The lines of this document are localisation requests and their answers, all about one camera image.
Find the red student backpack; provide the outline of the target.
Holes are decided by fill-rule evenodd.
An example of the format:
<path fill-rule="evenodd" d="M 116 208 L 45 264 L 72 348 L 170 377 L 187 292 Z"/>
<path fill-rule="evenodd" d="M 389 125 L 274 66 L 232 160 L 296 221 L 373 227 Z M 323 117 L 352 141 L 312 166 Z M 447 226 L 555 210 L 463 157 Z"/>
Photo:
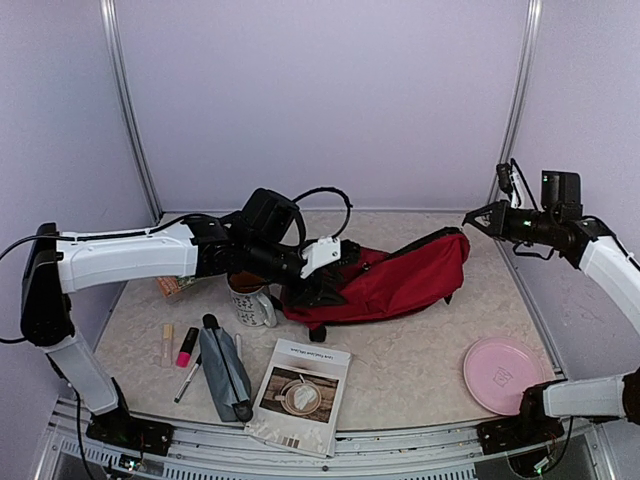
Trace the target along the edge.
<path fill-rule="evenodd" d="M 393 320 L 443 300 L 464 282 L 470 242 L 461 229 L 444 227 L 394 252 L 341 242 L 341 259 L 319 271 L 324 291 L 284 287 L 278 306 L 309 329 L 313 342 L 326 328 Z"/>

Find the coffee cover notebook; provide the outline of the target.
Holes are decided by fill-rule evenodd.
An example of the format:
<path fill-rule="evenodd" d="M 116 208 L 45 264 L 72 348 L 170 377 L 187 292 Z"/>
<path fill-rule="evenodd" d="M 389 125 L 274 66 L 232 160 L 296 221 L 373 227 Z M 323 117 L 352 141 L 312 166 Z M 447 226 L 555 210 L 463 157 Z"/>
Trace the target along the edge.
<path fill-rule="evenodd" d="M 279 339 L 244 432 L 284 450 L 335 454 L 335 434 L 352 355 Z"/>

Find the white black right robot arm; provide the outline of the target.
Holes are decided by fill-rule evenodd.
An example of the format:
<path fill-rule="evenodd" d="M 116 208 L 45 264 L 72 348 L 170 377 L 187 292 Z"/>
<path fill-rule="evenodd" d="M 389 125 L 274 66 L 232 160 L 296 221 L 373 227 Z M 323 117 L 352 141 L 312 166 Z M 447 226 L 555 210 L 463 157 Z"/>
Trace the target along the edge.
<path fill-rule="evenodd" d="M 523 206 L 532 192 L 515 161 L 496 167 L 505 199 L 468 212 L 464 224 L 486 236 L 510 242 L 513 252 L 533 257 L 534 245 L 549 247 L 595 283 L 633 327 L 639 325 L 639 263 L 601 219 L 583 212 L 581 178 L 574 172 L 544 170 L 541 198 Z M 639 421 L 639 373 L 577 381 L 547 382 L 525 390 L 511 433 L 523 444 L 535 442 L 551 419 L 625 419 Z"/>

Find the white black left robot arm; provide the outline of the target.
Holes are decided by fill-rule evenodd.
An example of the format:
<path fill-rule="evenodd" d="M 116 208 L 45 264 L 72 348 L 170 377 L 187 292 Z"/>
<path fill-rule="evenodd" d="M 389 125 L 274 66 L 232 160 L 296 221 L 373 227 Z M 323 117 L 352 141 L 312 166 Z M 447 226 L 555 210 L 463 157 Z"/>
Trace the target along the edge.
<path fill-rule="evenodd" d="M 139 436 L 139 421 L 76 331 L 70 294 L 144 278 L 247 272 L 285 287 L 294 307 L 345 302 L 325 273 L 341 258 L 338 235 L 308 240 L 297 200 L 265 188 L 222 218 L 190 213 L 144 230 L 97 234 L 62 234 L 46 223 L 28 241 L 32 247 L 22 279 L 21 333 L 45 352 L 100 418 L 102 430 L 121 445 Z"/>

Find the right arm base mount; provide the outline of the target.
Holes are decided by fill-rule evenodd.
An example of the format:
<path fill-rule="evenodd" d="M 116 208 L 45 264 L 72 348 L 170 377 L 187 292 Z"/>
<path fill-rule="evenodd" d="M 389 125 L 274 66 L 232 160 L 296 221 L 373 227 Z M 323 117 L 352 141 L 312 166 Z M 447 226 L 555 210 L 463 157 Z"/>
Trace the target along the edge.
<path fill-rule="evenodd" d="M 502 453 L 561 438 L 562 421 L 545 414 L 542 394 L 525 393 L 515 416 L 482 422 L 476 427 L 484 455 Z"/>

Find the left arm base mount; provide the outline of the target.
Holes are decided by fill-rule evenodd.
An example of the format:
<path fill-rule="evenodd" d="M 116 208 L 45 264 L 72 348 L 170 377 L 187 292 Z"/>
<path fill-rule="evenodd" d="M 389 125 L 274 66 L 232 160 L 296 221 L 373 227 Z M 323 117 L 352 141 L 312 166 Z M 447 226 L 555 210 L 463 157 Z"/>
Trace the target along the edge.
<path fill-rule="evenodd" d="M 133 416 L 117 381 L 113 379 L 112 383 L 117 394 L 117 406 L 101 415 L 91 414 L 87 437 L 141 454 L 167 456 L 174 427 L 166 422 Z"/>

